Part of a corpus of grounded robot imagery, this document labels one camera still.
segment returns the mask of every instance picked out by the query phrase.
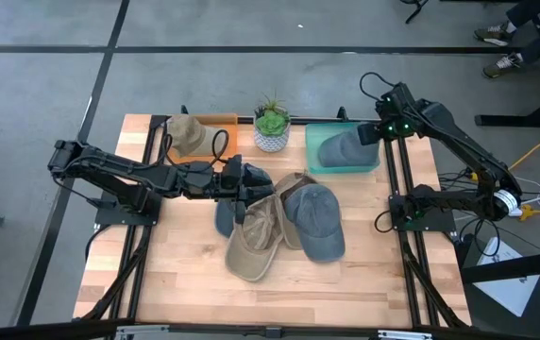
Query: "tan cap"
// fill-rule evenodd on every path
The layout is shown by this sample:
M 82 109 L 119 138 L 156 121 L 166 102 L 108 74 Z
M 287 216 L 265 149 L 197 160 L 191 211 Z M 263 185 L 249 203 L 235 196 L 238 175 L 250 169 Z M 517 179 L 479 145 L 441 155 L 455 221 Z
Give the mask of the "tan cap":
M 242 225 L 234 224 L 228 240 L 226 267 L 247 281 L 258 281 L 270 267 L 283 239 L 284 212 L 276 195 L 261 199 L 247 209 Z
M 178 157 L 212 156 L 213 136 L 221 130 L 218 127 L 206 127 L 190 114 L 175 114 L 169 119 L 167 133 L 172 135 L 172 147 Z M 226 135 L 220 133 L 215 139 L 215 152 L 224 146 Z
M 285 176 L 275 185 L 276 195 L 280 199 L 280 206 L 284 207 L 284 202 L 295 190 L 302 186 L 315 183 L 316 181 L 309 177 L 307 173 L 293 173 Z M 297 234 L 295 225 L 286 215 L 282 216 L 282 220 L 282 232 L 284 233 L 285 243 L 291 249 L 301 249 L 301 242 L 299 242 L 299 235 Z

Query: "desk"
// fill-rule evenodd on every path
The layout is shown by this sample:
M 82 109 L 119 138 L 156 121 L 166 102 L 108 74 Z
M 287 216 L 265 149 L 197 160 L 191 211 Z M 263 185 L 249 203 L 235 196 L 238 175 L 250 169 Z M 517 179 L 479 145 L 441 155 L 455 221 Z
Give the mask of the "desk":
M 150 115 L 126 115 L 115 153 L 140 161 L 150 122 Z M 160 131 L 156 140 L 160 140 Z M 278 153 L 265 153 L 255 146 L 252 125 L 238 126 L 237 145 L 243 161 L 266 170 L 274 182 L 306 168 L 305 126 L 293 125 L 287 147 Z M 399 170 L 396 142 L 393 148 Z M 407 148 L 413 181 L 439 188 L 429 140 L 410 138 Z M 283 243 L 266 276 L 257 283 L 241 280 L 226 270 L 228 239 L 215 230 L 213 201 L 165 199 L 160 221 L 152 231 L 136 320 L 157 324 L 410 328 L 397 235 L 381 234 L 373 227 L 375 217 L 387 210 L 391 194 L 384 152 L 380 155 L 381 165 L 369 174 L 313 175 L 340 202 L 346 238 L 344 258 L 335 263 L 312 263 L 303 251 L 290 250 Z M 380 227 L 389 228 L 389 217 Z M 93 241 L 75 316 L 86 314 L 114 280 L 126 229 L 112 226 Z M 452 244 L 439 232 L 425 233 L 425 244 L 433 283 L 458 317 L 469 324 Z M 119 316 L 127 313 L 130 286 L 129 281 Z M 427 323 L 423 290 L 417 285 L 416 291 L 422 320 Z

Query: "white pot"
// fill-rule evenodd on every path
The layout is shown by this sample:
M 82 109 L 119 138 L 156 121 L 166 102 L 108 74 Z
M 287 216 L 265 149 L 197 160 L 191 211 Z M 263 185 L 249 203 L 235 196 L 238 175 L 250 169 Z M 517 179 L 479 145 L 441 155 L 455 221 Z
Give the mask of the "white pot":
M 277 152 L 282 150 L 287 145 L 289 142 L 291 123 L 287 125 L 285 132 L 280 136 L 264 136 L 258 130 L 258 127 L 255 125 L 255 121 L 256 119 L 253 120 L 253 126 L 255 127 L 253 137 L 255 138 L 255 145 L 257 145 L 258 148 L 265 152 Z

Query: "shoe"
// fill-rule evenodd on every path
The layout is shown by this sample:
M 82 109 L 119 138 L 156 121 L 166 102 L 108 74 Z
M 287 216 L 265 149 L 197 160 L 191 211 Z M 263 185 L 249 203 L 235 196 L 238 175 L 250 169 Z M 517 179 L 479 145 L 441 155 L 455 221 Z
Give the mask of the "shoe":
M 507 46 L 514 37 L 514 33 L 508 33 L 506 28 L 509 23 L 476 29 L 474 36 L 481 42 L 492 43 L 497 46 Z
M 522 60 L 520 60 L 515 53 L 512 53 L 494 64 L 484 67 L 483 73 L 485 77 L 494 79 L 520 69 L 522 67 L 521 64 Z

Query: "orange tray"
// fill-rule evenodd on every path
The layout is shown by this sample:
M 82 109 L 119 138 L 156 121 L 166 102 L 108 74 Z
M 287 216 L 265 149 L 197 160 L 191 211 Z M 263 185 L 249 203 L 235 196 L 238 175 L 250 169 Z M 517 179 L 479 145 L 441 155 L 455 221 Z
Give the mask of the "orange tray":
M 204 126 L 214 127 L 214 128 L 223 128 L 228 132 L 228 146 L 226 151 L 222 155 L 223 160 L 227 160 L 230 157 L 233 157 L 237 153 L 237 135 L 238 135 L 238 121 L 239 118 L 236 113 L 220 113 L 220 114 L 193 114 L 193 117 L 196 118 L 199 123 Z M 172 158 L 172 161 L 176 163 L 184 162 L 211 162 L 213 161 L 213 156 L 186 156 L 178 157 L 176 151 L 172 147 L 169 150 L 169 156 Z

